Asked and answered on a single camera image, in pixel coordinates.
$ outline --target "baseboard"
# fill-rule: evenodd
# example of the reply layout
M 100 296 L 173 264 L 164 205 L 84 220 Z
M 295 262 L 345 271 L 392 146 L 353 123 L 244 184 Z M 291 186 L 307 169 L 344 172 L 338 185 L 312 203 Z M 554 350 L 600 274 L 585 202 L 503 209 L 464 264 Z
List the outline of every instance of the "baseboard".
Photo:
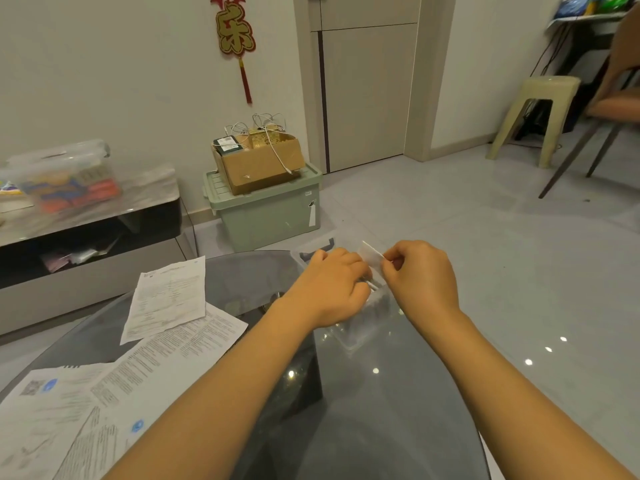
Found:
M 435 160 L 436 158 L 445 157 L 447 155 L 451 155 L 452 153 L 462 152 L 464 150 L 468 150 L 469 148 L 473 148 L 475 146 L 480 146 L 481 144 L 491 143 L 495 138 L 496 133 L 485 134 L 482 136 L 476 136 L 469 139 L 464 139 L 462 141 L 457 141 L 455 143 L 446 144 L 444 146 L 439 146 L 437 148 L 432 148 L 429 153 L 429 160 Z
M 182 223 L 183 224 L 191 224 L 198 225 L 203 224 L 204 222 L 209 222 L 214 219 L 219 219 L 219 216 L 213 215 L 213 211 L 210 207 L 205 207 L 204 209 L 192 210 L 189 212 L 189 215 L 182 215 Z

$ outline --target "hanging wall ornament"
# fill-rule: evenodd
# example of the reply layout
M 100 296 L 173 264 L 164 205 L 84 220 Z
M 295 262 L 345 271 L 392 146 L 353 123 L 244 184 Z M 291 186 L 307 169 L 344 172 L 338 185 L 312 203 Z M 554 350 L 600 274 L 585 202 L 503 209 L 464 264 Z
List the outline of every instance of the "hanging wall ornament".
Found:
M 246 102 L 247 104 L 252 104 L 251 90 L 249 89 L 249 81 L 246 78 L 242 57 L 245 52 L 255 50 L 255 39 L 253 38 L 251 25 L 244 19 L 244 8 L 240 5 L 240 2 L 245 1 L 226 0 L 223 5 L 223 0 L 211 0 L 211 3 L 217 3 L 221 8 L 216 15 L 220 50 L 224 54 L 233 54 L 238 57 Z

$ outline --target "blue logo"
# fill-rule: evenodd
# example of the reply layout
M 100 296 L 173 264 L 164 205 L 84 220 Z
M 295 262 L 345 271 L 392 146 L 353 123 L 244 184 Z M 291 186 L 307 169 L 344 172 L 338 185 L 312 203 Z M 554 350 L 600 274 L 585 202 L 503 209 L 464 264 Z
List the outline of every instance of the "blue logo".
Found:
M 145 422 L 142 420 L 136 421 L 133 425 L 133 427 L 131 428 L 131 432 L 132 433 L 137 433 L 139 432 L 142 427 L 145 425 Z
M 44 387 L 42 388 L 42 391 L 43 391 L 43 392 L 48 392 L 48 391 L 50 391 L 51 389 L 53 389 L 53 386 L 55 386 L 57 382 L 58 382 L 58 380 L 57 380 L 57 379 L 52 379 L 52 380 L 50 380 L 49 382 L 47 382 L 46 384 L 44 384 Z

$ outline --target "person's left hand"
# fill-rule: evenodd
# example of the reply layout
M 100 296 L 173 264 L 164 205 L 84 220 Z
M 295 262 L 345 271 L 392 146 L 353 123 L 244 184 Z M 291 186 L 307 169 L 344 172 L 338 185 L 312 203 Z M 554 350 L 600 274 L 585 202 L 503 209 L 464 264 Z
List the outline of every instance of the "person's left hand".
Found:
M 318 250 L 282 300 L 310 320 L 311 330 L 331 326 L 364 306 L 371 290 L 361 278 L 371 279 L 371 268 L 357 253 Z

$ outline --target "round glass table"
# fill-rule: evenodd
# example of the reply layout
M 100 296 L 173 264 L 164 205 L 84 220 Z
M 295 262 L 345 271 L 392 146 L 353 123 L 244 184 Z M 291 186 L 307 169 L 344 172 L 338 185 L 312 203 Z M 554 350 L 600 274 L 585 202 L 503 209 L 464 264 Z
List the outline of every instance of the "round glass table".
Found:
M 207 301 L 249 323 L 289 289 L 300 268 L 288 251 L 206 261 Z M 59 339 L 32 369 L 112 362 L 132 293 Z M 352 353 L 326 330 L 302 344 L 265 405 L 234 479 L 489 479 L 476 427 L 448 371 L 399 313 Z

